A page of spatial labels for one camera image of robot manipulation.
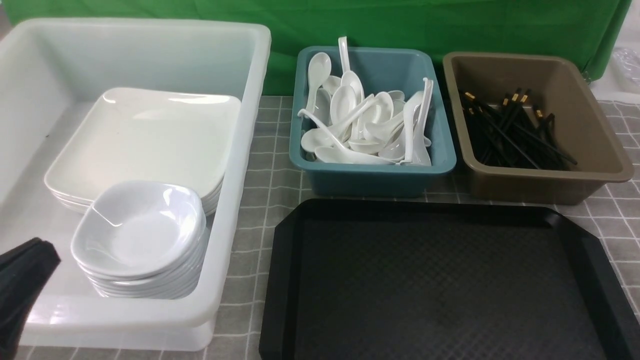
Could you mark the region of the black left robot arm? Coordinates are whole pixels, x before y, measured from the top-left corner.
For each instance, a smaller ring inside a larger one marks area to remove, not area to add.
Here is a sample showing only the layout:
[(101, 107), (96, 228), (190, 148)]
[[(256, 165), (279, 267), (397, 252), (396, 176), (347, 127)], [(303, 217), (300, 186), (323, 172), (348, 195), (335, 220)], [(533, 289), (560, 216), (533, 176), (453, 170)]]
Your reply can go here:
[(39, 237), (0, 256), (0, 357), (13, 360), (26, 321), (61, 262), (54, 245)]

